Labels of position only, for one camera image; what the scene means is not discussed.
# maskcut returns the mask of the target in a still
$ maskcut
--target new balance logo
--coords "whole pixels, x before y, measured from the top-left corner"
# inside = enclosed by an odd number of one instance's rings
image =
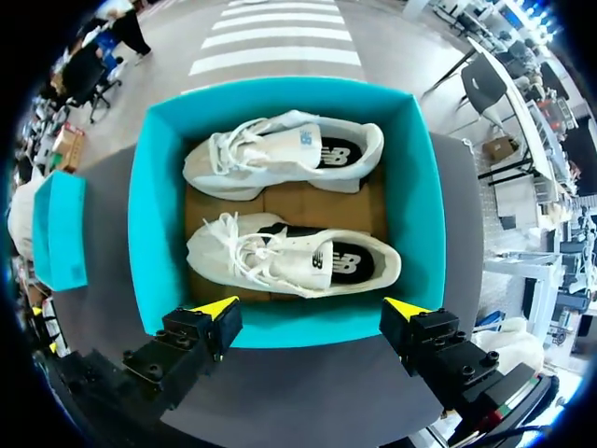
[[[326,165],[344,166],[348,163],[348,155],[351,150],[347,147],[322,147],[321,159]]]
[[[324,254],[317,251],[313,254],[312,265],[315,269],[324,269]]]
[[[311,133],[309,131],[300,131],[300,143],[310,145],[312,143]]]
[[[334,273],[355,273],[356,265],[361,262],[358,255],[344,254],[340,256],[338,252],[334,252],[333,272]]]

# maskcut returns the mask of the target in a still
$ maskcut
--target shoe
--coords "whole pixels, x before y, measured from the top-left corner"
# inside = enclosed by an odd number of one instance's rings
[[[382,149],[383,133],[375,124],[293,110],[214,133],[187,156],[183,176],[199,191],[229,201],[251,201],[267,186],[301,180],[357,193]]]
[[[306,299],[392,285],[398,253],[359,231],[297,227],[269,213],[224,213],[187,242],[188,264],[214,283]]]
[[[151,50],[146,54],[137,53],[137,60],[134,62],[135,66],[139,65],[150,54],[152,54]]]

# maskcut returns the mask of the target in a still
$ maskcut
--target white stripe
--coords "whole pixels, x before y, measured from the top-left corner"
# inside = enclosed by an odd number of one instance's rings
[[[234,14],[243,14],[244,12],[268,11],[271,9],[318,9],[320,11],[334,11],[340,13],[336,5],[320,5],[318,3],[269,3],[267,5],[252,5],[250,7],[236,7],[222,12],[222,16],[233,16]]]
[[[258,16],[239,17],[219,21],[214,25],[214,30],[228,28],[229,26],[246,25],[247,23],[259,23],[261,21],[326,21],[328,23],[344,23],[342,16],[327,16],[324,14],[311,14],[308,12],[285,12],[278,14],[260,14]]]
[[[164,7],[163,3],[158,3],[157,5],[154,5],[147,11],[147,13],[145,14],[145,17],[149,18],[149,17],[153,16],[156,12],[158,12],[163,7]]]
[[[225,35],[215,35],[205,39],[201,48],[208,49],[210,47],[215,47],[216,45],[267,37],[321,37],[324,39],[347,40],[349,42],[352,40],[351,34],[348,31],[287,26],[281,28],[256,28],[253,30],[226,33]]]
[[[272,78],[281,78],[281,77],[313,77],[313,75],[283,75],[283,76],[266,77],[266,78],[272,79]],[[354,82],[365,83],[365,81],[362,81],[360,79],[353,79],[351,77],[326,77],[326,76],[321,76],[321,75],[317,75],[317,77],[325,77],[328,79],[348,79],[348,80],[354,81]],[[231,81],[216,82],[214,84],[205,84],[204,86],[195,87],[194,89],[187,89],[185,91],[181,91],[180,94],[185,95],[187,93],[192,93],[194,91],[202,91],[203,89],[209,89],[210,87],[223,86],[224,84],[229,84],[230,82],[251,81],[251,80],[263,79],[263,78],[264,77],[239,77],[238,79],[233,79]]]
[[[240,7],[243,5],[253,5],[253,4],[257,4],[257,3],[266,3],[268,0],[234,0],[232,2],[228,3],[229,7]],[[324,2],[324,3],[334,3],[334,0],[313,0],[313,1],[319,1],[319,2]]]
[[[228,68],[245,63],[269,63],[275,61],[318,61],[322,63],[348,63],[361,65],[358,54],[346,49],[321,49],[318,47],[269,47],[264,49],[243,49],[218,54],[195,61],[188,75]]]

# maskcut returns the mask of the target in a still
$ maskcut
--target gray table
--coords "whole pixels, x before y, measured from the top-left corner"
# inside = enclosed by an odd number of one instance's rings
[[[482,274],[479,183],[470,149],[433,136],[444,191],[444,306],[472,330]],[[88,180],[85,250],[90,286],[55,295],[66,341],[119,363],[148,340],[137,312],[127,248],[133,148],[82,173]],[[372,447],[434,422],[441,406],[409,378],[382,337],[290,350],[232,349],[162,421],[229,447]]]

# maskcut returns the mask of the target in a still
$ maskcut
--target floor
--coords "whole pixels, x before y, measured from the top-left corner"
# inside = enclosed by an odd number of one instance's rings
[[[133,144],[150,105],[251,77],[344,77],[408,91],[419,99],[429,129],[437,133],[449,133],[478,117],[470,106],[457,108],[464,94],[459,77],[425,94],[467,47],[431,10],[419,22],[409,22],[400,17],[403,3],[396,0],[248,3],[161,0],[143,11],[139,21],[153,54],[139,65],[126,66],[123,86],[110,94],[113,106],[100,110],[94,125],[87,122],[88,109],[73,114],[88,136],[83,166]],[[123,46],[116,54],[134,60]],[[498,108],[502,117],[508,115],[506,102]],[[516,120],[507,124],[517,132]],[[491,133],[480,121],[456,135],[482,142]],[[479,171],[486,170],[489,165],[480,146],[475,147],[475,157]],[[483,185],[481,191],[486,251],[540,246],[540,239],[503,231],[493,189]],[[479,314],[499,309],[519,315],[522,289],[520,279],[485,273]]]

